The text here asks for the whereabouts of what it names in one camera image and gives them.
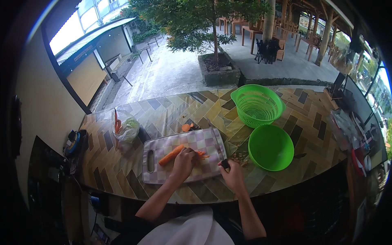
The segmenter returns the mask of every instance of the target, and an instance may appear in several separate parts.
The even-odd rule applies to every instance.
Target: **tiled countertop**
[[[230,94],[234,89],[200,91],[145,100],[120,106],[140,122],[139,137],[121,153],[111,132],[111,113],[107,109],[86,115],[81,129],[89,133],[80,180],[92,188],[128,198],[147,200],[160,185],[142,181],[142,151],[146,140],[180,133],[184,123],[208,128],[206,118],[218,128],[228,155],[241,153],[248,160],[243,167],[246,187],[251,197],[277,191],[320,174],[346,156],[339,150],[325,119],[331,105],[323,93],[302,89],[274,89],[287,108],[273,124],[292,138],[295,154],[301,159],[279,172],[269,172],[251,163],[248,138],[252,128],[238,118]],[[221,176],[183,184],[169,203],[215,203],[235,200]]]

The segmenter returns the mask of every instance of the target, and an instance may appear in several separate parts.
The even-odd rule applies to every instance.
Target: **knife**
[[[208,122],[208,125],[210,126],[212,138],[214,139],[215,149],[218,152],[219,159],[222,162],[222,167],[226,170],[227,173],[230,173],[230,165],[228,163],[228,159],[227,158],[225,159],[223,154],[222,154],[222,151],[221,151],[221,149],[219,147],[218,139],[217,139],[217,137],[215,135],[214,129],[212,127],[212,124],[211,124],[211,122],[210,122],[210,120],[208,118],[207,118],[207,122]]]

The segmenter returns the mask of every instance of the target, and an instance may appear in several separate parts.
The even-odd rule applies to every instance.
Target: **green colander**
[[[294,156],[294,145],[286,131],[266,124],[251,133],[248,152],[255,165],[269,171],[280,171],[290,165]]]
[[[286,109],[286,105],[276,93],[257,84],[239,87],[230,96],[237,106],[241,121],[254,129],[264,124],[271,124]]]

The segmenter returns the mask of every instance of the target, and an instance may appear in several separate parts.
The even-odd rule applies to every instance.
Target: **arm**
[[[250,201],[248,191],[246,190],[242,167],[229,160],[230,173],[227,173],[218,163],[219,170],[227,184],[227,186],[236,194],[238,198],[238,206],[241,215],[242,231],[245,239],[250,240],[259,237],[266,237],[264,226],[257,215],[252,202]]]
[[[189,177],[198,154],[191,148],[183,148],[176,156],[173,171],[165,183],[143,204],[135,216],[154,222],[161,214],[174,191]]]

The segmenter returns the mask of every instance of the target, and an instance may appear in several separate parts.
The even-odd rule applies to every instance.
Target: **checkered cutting board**
[[[217,135],[223,156],[227,158],[222,137],[218,129],[214,128],[214,132],[215,135]],[[184,181],[184,183],[202,180],[220,174],[217,165],[220,159],[214,146],[214,139],[212,138],[211,130],[200,129],[146,141],[143,149],[144,183],[163,184],[166,181],[172,172],[174,161],[168,163],[164,167],[161,167],[158,162],[180,144],[183,144],[185,147],[190,147],[195,151],[205,151],[205,154],[210,156],[205,160],[201,160],[199,165],[193,168],[191,175]],[[153,171],[151,171],[152,169],[149,171],[147,168],[147,156],[150,150],[154,153]]]

